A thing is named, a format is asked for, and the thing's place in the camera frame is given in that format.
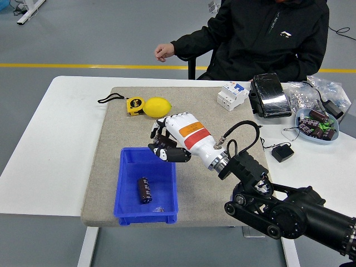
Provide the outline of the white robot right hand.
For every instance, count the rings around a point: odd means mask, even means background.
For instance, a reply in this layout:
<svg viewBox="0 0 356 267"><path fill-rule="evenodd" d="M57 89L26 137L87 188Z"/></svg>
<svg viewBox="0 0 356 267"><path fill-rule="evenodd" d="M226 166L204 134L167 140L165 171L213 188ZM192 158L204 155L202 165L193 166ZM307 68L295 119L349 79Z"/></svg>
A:
<svg viewBox="0 0 356 267"><path fill-rule="evenodd" d="M210 132L189 112L158 119L151 131L150 150L167 162L202 159L209 170L220 172L229 162L227 152L218 147Z"/></svg>

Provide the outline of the person's right hand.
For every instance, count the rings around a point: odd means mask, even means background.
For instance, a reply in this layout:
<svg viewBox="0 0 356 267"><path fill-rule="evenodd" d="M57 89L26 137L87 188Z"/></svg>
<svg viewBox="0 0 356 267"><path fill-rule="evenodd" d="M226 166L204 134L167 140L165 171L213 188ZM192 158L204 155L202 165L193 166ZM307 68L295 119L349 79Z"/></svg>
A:
<svg viewBox="0 0 356 267"><path fill-rule="evenodd" d="M155 50L155 58L160 62L165 62L167 58L175 54L175 47L172 43L159 44Z"/></svg>

